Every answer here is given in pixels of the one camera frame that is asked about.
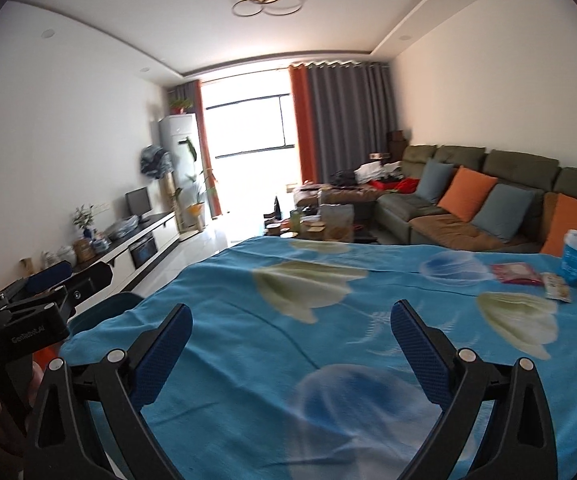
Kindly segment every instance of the water bottle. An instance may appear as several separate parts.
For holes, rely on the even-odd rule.
[[[571,229],[564,237],[564,252],[561,256],[559,275],[570,286],[577,285],[577,231]]]

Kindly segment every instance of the green sofa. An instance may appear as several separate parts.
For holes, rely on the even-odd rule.
[[[429,158],[465,166],[498,177],[499,182],[532,190],[531,204],[518,234],[510,242],[462,222],[437,205],[415,194],[389,194],[377,201],[375,219],[399,243],[439,245],[454,250],[536,253],[549,229],[552,211],[545,215],[545,197],[564,193],[577,199],[577,168],[559,168],[559,162],[529,153],[466,146],[409,146],[401,167],[406,176],[419,178]],[[554,208],[555,201],[548,201]]]

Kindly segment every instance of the curtain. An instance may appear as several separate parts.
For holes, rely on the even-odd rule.
[[[396,129],[388,63],[311,64],[301,70],[307,74],[318,182],[356,170],[369,153],[387,151],[387,134]]]
[[[210,153],[208,151],[208,138],[206,137],[206,123],[204,121],[204,105],[202,102],[202,89],[199,80],[191,81],[183,85],[179,85],[169,91],[169,98],[175,99],[190,99],[193,101],[192,108],[187,112],[196,115],[198,121],[198,131],[200,132],[200,150],[202,155],[202,167],[206,175],[206,189],[213,191],[207,193],[208,206],[210,208],[212,218],[222,214],[222,206],[217,196],[216,179],[213,175],[213,168],[211,165]]]
[[[290,74],[291,92],[293,92],[295,104],[297,150],[302,171],[302,182],[319,182],[308,69],[304,65],[291,66],[288,68],[288,73]]]

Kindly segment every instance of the blue gripper pad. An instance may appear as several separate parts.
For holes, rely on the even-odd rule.
[[[453,402],[451,370],[426,332],[436,329],[429,329],[407,301],[398,301],[391,311],[391,330],[428,400],[446,412]]]
[[[190,308],[176,306],[158,330],[159,334],[134,370],[129,398],[137,411],[155,402],[182,354],[193,330]]]
[[[44,269],[28,278],[26,292],[34,296],[71,277],[73,268],[66,261]]]

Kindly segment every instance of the white wall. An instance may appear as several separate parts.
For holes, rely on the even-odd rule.
[[[415,144],[535,153],[577,167],[577,6],[478,0],[393,61]]]
[[[96,218],[102,229],[139,187],[162,210],[139,155],[156,139],[165,93],[91,54],[0,13],[0,289],[22,275],[20,259],[38,266],[41,251],[75,240],[83,203],[112,205]]]

